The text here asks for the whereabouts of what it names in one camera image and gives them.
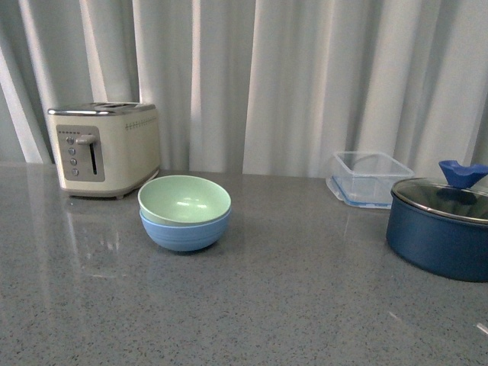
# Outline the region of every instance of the glass lid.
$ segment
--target glass lid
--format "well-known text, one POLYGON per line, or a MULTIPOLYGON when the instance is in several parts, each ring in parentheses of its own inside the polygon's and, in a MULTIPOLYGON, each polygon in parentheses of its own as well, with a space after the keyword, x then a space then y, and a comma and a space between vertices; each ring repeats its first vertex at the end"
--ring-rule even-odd
POLYGON ((426 178, 398 181, 391 191, 420 210, 454 220, 488 224, 486 192, 454 188, 426 178))

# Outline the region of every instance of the stacked bowls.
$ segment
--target stacked bowls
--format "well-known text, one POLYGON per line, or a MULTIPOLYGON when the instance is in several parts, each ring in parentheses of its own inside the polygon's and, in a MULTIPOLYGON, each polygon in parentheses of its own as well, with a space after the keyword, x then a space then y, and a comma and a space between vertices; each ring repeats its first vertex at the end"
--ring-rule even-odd
POLYGON ((189 252, 205 248, 223 235, 229 223, 229 194, 204 178, 156 178, 145 183, 137 197, 144 229, 166 249, 189 252))

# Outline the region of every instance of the plastic food container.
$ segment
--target plastic food container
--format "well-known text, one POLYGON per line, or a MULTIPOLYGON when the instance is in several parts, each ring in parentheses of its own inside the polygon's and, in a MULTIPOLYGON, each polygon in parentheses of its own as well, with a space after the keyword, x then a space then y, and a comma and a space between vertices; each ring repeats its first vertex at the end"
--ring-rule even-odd
POLYGON ((350 206, 391 208, 393 185, 414 175, 383 152, 336 152, 329 165, 327 186, 350 206))

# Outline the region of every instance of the cream toaster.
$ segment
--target cream toaster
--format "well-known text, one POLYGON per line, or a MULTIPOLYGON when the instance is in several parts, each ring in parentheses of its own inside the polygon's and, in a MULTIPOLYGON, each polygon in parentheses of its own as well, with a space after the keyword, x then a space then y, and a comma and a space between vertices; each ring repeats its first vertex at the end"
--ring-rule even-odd
POLYGON ((121 198, 159 171, 153 104, 87 103, 51 108, 47 129, 61 189, 121 198))

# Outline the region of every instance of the lid knob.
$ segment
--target lid knob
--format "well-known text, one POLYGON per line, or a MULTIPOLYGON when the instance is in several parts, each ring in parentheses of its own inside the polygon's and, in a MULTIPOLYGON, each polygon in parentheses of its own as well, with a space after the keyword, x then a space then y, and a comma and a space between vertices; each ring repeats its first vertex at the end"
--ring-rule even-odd
POLYGON ((471 188, 488 175, 488 166, 481 164, 462 166, 456 160, 443 160, 439 166, 449 185, 459 189, 471 188))

